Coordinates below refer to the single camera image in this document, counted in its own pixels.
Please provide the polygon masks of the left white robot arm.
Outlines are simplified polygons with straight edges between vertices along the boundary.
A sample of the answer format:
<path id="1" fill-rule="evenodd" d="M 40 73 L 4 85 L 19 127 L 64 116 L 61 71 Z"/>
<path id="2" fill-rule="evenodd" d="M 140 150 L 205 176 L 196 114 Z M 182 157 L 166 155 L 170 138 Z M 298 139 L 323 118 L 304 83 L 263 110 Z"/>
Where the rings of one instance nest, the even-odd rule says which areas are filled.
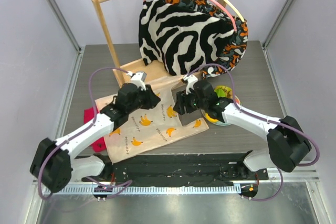
<path id="1" fill-rule="evenodd" d="M 62 190 L 72 177 L 74 159 L 97 139 L 117 130 L 138 109 L 153 109 L 161 99 L 149 84 L 145 89 L 133 83 L 124 84 L 94 118 L 77 130 L 57 140 L 43 139 L 37 147 L 30 173 L 38 188 L 46 186 L 51 193 Z"/>

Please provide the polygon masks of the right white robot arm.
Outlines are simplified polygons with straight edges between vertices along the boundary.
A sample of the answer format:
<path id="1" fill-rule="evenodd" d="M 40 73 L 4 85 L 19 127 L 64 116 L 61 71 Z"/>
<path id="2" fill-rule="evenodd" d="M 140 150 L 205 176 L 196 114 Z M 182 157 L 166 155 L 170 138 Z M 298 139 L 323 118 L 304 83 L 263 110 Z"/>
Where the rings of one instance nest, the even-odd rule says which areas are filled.
<path id="1" fill-rule="evenodd" d="M 293 171 L 312 146 L 293 117 L 269 117 L 249 110 L 234 100 L 219 97 L 212 85 L 195 76 L 184 77 L 184 91 L 176 94 L 174 111 L 183 115 L 202 110 L 213 119 L 245 129 L 267 142 L 267 148 L 249 151 L 237 166 L 242 179 L 250 179 L 256 171 L 276 167 L 284 172 Z"/>

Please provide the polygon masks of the banana print plastic bag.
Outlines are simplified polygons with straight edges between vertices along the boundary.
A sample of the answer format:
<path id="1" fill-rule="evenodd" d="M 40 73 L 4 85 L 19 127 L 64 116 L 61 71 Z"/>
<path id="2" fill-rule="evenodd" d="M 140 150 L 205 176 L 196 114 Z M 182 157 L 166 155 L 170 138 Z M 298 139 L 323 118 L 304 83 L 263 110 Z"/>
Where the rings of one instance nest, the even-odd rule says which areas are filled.
<path id="1" fill-rule="evenodd" d="M 161 99 L 159 104 L 150 110 L 139 109 L 131 113 L 126 123 L 101 138 L 103 143 L 95 142 L 97 146 L 93 150 L 98 151 L 101 147 L 111 161 L 117 163 L 207 131 L 209 126 L 200 115 L 183 125 L 173 110 L 172 91 L 183 83 L 181 79 L 182 76 L 163 77 L 149 82 Z"/>

